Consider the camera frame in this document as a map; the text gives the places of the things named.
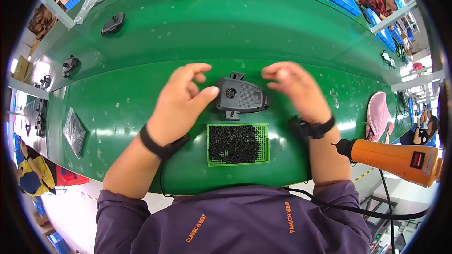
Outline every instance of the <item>white floor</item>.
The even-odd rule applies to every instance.
[[[352,179],[355,179],[371,167],[357,164],[352,168]],[[380,184],[380,174],[378,170],[373,170],[362,179],[355,182],[362,199]],[[296,189],[303,189],[312,194],[314,183],[297,183],[291,186]],[[97,202],[92,198],[98,198],[102,183],[89,180],[89,183],[65,187],[66,192],[57,190],[59,195],[42,195],[49,220],[55,230],[64,238],[73,251],[78,250],[83,254],[94,253],[94,239],[96,234],[96,212]],[[304,198],[308,198],[300,193],[293,193]],[[171,205],[173,199],[166,198],[161,194],[148,193],[144,200],[147,202],[151,213],[155,213]]]

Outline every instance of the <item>hand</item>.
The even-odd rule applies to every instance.
[[[22,141],[22,139],[19,140],[19,144],[20,144],[20,150],[22,150],[22,154],[24,157],[28,157],[28,149],[25,146],[24,142]]]
[[[262,77],[268,87],[283,92],[292,101],[297,112],[308,123],[326,123],[332,113],[319,85],[300,65],[294,62],[279,62],[262,69]]]
[[[210,69],[209,64],[194,63],[179,67],[171,74],[147,122],[147,131],[156,144],[163,147],[183,137],[217,97],[220,92],[217,87],[207,87],[199,92],[192,81],[205,82],[203,72]]]

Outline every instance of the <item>tape mark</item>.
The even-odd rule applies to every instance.
[[[364,174],[360,175],[358,178],[355,178],[354,180],[352,180],[352,182],[356,182],[358,179],[362,179],[364,178],[366,175],[368,175],[370,172],[372,172],[375,168],[372,168],[370,170],[368,170],[367,172],[365,172]]]

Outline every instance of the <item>purple jacket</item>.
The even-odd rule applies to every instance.
[[[317,199],[359,207],[351,181]],[[146,202],[101,190],[96,254],[369,253],[362,215],[318,206],[282,188],[248,185],[184,198],[151,215]]]

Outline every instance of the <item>jacket sleeve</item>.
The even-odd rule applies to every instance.
[[[94,253],[130,253],[133,240],[149,216],[145,201],[101,190],[97,202]]]
[[[332,184],[319,192],[319,194],[317,194],[314,198],[335,205],[359,208],[358,192],[356,191],[351,180]],[[348,228],[353,230],[358,237],[361,237],[361,242],[363,243],[363,246],[367,247],[368,251],[371,241],[371,233],[361,214],[329,208],[323,205],[319,206],[326,217],[346,225]]]

